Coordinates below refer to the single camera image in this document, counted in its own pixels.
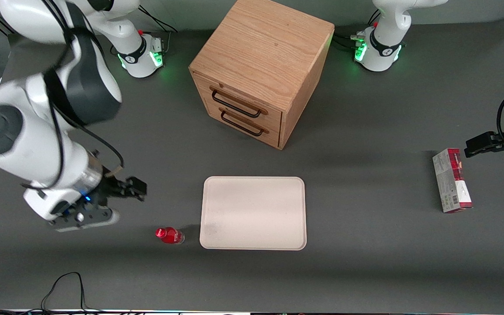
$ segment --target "gray table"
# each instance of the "gray table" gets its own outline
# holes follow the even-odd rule
[[[0,308],[36,307],[56,277],[79,271],[97,308],[504,313],[504,153],[464,160],[475,207],[454,215],[440,210],[431,164],[434,152],[494,129],[504,21],[414,26],[386,73],[331,48],[283,151],[206,114],[187,66],[209,34],[174,34],[166,67],[142,80],[106,54],[124,106],[92,129],[123,153],[123,176],[149,184],[144,203],[112,201],[118,224],[51,231],[22,201],[21,181],[0,170]],[[12,45],[4,80],[59,51]],[[212,175],[301,177],[306,248],[202,249],[202,189]],[[187,241],[163,245],[154,230],[165,225]],[[76,280],[64,279],[49,306],[76,308],[78,294]]]

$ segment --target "wood grain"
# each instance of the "wood grain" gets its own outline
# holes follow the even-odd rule
[[[198,92],[200,96],[202,97],[202,101],[204,102],[206,108],[207,108],[207,113],[210,114],[214,112],[216,114],[217,108],[221,107],[226,110],[231,110],[230,108],[216,102],[212,98],[212,88],[215,90],[220,91],[222,94],[217,94],[217,98],[228,102],[242,110],[246,110],[247,112],[256,112],[256,110],[244,105],[248,104],[247,100],[242,99],[240,97],[235,97],[231,96],[229,92],[225,91],[224,87],[220,87],[219,84],[213,82],[212,80],[208,80],[199,74],[193,74],[192,77],[194,78],[194,83],[196,84],[196,87],[198,88]],[[260,116],[257,118],[247,118],[243,116],[242,114],[239,114],[243,118],[247,118],[251,121],[254,122],[254,124],[257,124],[258,126],[263,127],[264,129],[269,129],[272,132],[275,132],[276,134],[280,133],[280,126],[281,126],[281,112],[279,110],[275,110],[272,108],[268,108],[266,106],[258,106],[258,104],[253,104],[253,108],[255,109],[260,109],[262,112]]]
[[[333,30],[270,0],[238,0],[190,69],[288,112]]]
[[[233,123],[269,131],[256,138],[283,149],[320,80],[333,32],[333,24],[271,0],[238,0],[189,66],[208,114],[223,122],[225,111]],[[235,112],[212,91],[262,113]]]
[[[324,68],[324,62],[326,61],[326,55],[328,55],[328,50],[330,48],[330,42],[332,41],[332,34],[328,34],[326,45],[322,47],[319,55],[316,57],[316,62],[312,65],[312,68],[308,72],[304,83],[292,102],[292,106],[287,113],[282,117],[281,125],[281,136],[280,136],[280,147],[281,149],[287,144],[287,140],[291,135],[294,127],[296,126],[298,119],[301,117],[306,104],[310,100],[312,93],[318,85],[320,80],[320,75],[322,74],[322,69]]]

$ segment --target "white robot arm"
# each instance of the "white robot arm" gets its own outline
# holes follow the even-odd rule
[[[0,168],[30,181],[24,199],[57,231],[115,223],[108,197],[143,200],[146,184],[118,181],[67,133],[114,118],[122,102],[118,85],[78,6],[19,1],[24,20],[38,25],[16,29],[39,42],[66,42],[73,60],[62,66],[64,53],[44,73],[0,85]]]
[[[139,34],[130,20],[120,19],[136,10],[140,0],[66,1],[77,6],[90,26],[110,40],[131,76],[148,77],[164,64],[161,39]],[[41,8],[41,0],[0,0],[1,15],[19,34],[35,42],[63,42],[60,26],[52,23],[53,16]]]
[[[408,10],[445,4],[448,0],[372,0],[380,10],[378,26],[357,32],[361,44],[356,50],[357,62],[371,71],[384,71],[398,59],[401,42],[412,25]]]

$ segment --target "drawer handle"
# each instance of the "drawer handle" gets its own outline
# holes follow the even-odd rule
[[[221,104],[225,105],[228,108],[234,109],[237,112],[239,112],[239,113],[241,113],[243,115],[246,115],[246,116],[248,116],[250,118],[258,118],[258,116],[260,116],[260,113],[262,113],[262,111],[258,109],[258,113],[251,114],[251,113],[247,112],[246,110],[242,110],[242,109],[240,109],[240,108],[238,108],[238,107],[236,107],[234,105],[228,104],[228,102],[225,102],[224,100],[216,98],[215,97],[216,95],[217,95],[217,90],[213,90],[213,93],[211,94],[211,97],[213,98],[214,101],[216,101],[218,103],[221,103]]]
[[[253,135],[254,137],[259,137],[262,135],[262,133],[264,133],[264,129],[260,129],[260,132],[254,132],[252,130],[249,130],[247,128],[244,128],[242,127],[240,124],[237,124],[235,122],[232,122],[230,120],[228,120],[227,118],[224,117],[224,115],[226,114],[227,112],[226,111],[223,111],[221,114],[220,114],[220,119],[222,119],[224,122],[232,125],[232,126],[235,126],[236,128],[244,131],[244,132],[248,132],[249,134]]]

